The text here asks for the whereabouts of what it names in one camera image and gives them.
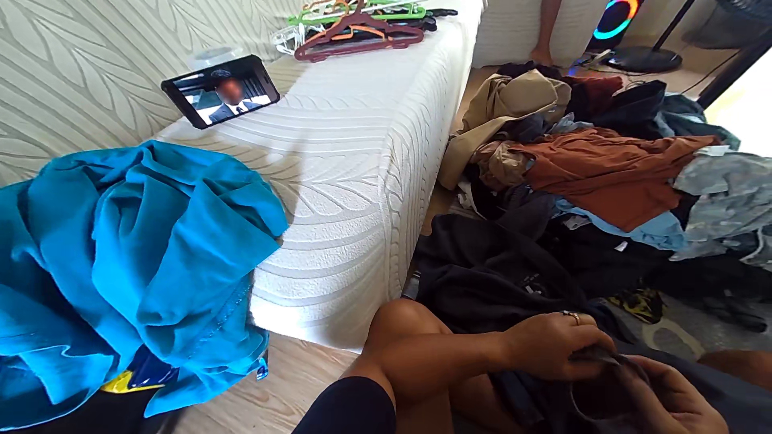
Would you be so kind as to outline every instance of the person's knee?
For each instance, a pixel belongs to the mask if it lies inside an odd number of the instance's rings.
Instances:
[[[368,340],[383,343],[408,334],[451,333],[432,312],[413,300],[390,301],[378,309]]]

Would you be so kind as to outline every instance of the smartphone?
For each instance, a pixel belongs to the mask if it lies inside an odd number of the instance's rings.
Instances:
[[[199,130],[279,100],[266,68],[254,55],[165,80],[161,89]]]

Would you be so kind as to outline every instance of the white mattress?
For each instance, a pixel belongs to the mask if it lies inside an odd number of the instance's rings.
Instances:
[[[481,0],[407,49],[269,66],[278,104],[204,131],[185,119],[157,138],[236,156],[286,206],[282,247],[255,271],[260,327],[357,350],[376,309],[399,296],[450,124],[466,84]]]
[[[563,0],[550,40],[557,65],[569,66],[582,55],[607,3],[608,0]],[[538,39],[540,17],[540,0],[488,0],[472,66],[525,63]]]

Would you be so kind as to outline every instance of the beige jacket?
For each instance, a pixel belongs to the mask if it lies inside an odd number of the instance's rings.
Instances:
[[[437,179],[453,190],[472,153],[506,123],[540,113],[549,122],[564,115],[571,87],[531,70],[512,78],[493,74],[477,90],[464,114],[463,128],[450,140]]]

